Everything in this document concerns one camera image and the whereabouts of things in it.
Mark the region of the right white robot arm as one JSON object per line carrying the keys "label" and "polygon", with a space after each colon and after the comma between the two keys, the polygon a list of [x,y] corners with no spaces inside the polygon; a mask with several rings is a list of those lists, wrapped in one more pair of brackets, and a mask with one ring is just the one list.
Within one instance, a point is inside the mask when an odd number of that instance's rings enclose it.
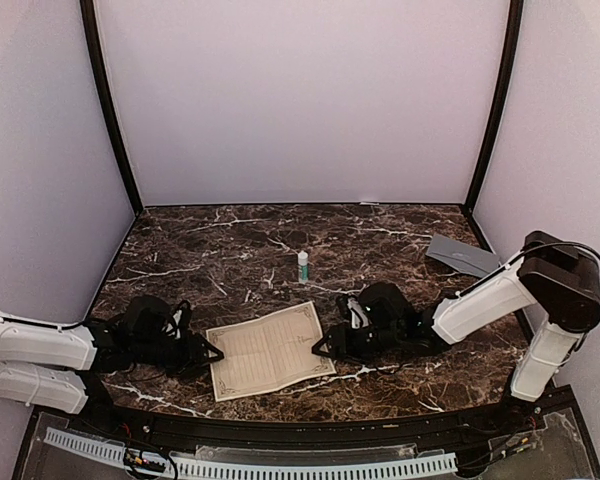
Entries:
{"label": "right white robot arm", "polygon": [[490,413],[491,426],[510,434],[527,420],[528,403],[543,395],[600,324],[600,253],[536,230],[503,265],[430,308],[416,310],[388,282],[342,294],[337,305],[343,322],[330,327],[312,352],[348,363],[395,350],[416,358],[437,355],[515,316],[528,348],[510,374],[507,398]]}

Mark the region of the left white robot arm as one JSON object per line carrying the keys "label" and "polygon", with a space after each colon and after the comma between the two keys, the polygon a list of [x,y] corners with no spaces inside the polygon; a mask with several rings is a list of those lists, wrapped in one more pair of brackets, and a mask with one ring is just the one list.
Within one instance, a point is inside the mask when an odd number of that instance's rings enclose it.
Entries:
{"label": "left white robot arm", "polygon": [[188,301],[170,307],[143,295],[104,320],[56,324],[0,310],[0,398],[79,414],[100,436],[121,427],[104,374],[137,365],[168,377],[196,378],[223,352],[190,330]]}

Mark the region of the grey envelope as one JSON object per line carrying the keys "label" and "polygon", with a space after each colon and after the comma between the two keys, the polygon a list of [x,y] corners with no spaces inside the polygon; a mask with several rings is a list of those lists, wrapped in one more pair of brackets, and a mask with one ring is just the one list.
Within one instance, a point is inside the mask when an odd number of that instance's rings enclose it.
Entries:
{"label": "grey envelope", "polygon": [[479,279],[486,277],[500,266],[497,255],[439,234],[432,237],[426,256],[461,274]]}

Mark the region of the beige letter paper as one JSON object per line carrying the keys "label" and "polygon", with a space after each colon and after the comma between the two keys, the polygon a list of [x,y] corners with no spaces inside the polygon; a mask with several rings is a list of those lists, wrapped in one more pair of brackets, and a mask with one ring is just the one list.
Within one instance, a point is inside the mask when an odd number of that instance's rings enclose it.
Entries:
{"label": "beige letter paper", "polygon": [[207,340],[224,354],[210,366],[215,400],[273,393],[305,380],[334,375],[333,361],[312,353],[322,336],[311,301],[207,330]]}

